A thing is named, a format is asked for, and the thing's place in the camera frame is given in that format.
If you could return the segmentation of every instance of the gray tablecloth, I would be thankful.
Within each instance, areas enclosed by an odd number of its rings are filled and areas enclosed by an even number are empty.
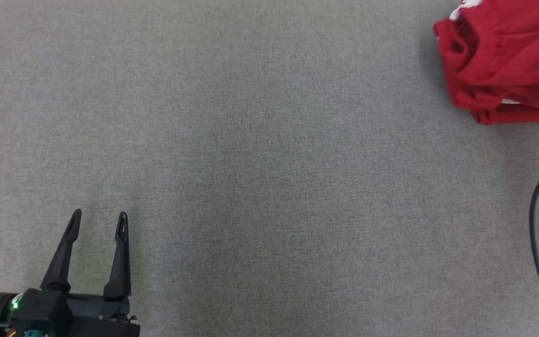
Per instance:
[[[539,336],[539,124],[452,107],[457,0],[0,0],[0,291],[131,222],[143,337]]]

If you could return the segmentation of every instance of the folded red fabric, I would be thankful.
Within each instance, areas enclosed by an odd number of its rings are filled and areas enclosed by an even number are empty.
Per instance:
[[[539,122],[539,0],[466,0],[434,30],[453,104],[482,124]]]

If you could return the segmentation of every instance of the red garment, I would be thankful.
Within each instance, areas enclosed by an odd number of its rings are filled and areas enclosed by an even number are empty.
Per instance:
[[[471,6],[434,26],[453,104],[482,124],[539,122],[539,0]]]

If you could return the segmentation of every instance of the red cloth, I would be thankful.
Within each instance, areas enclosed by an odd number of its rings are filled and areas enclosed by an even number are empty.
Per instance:
[[[539,0],[459,11],[458,21],[434,25],[453,104],[482,124],[539,122]]]

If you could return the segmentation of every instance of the gray fabric surface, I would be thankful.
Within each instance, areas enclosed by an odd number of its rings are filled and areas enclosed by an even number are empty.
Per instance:
[[[449,102],[458,0],[0,0],[0,291],[120,211],[143,337],[539,336],[539,124]]]

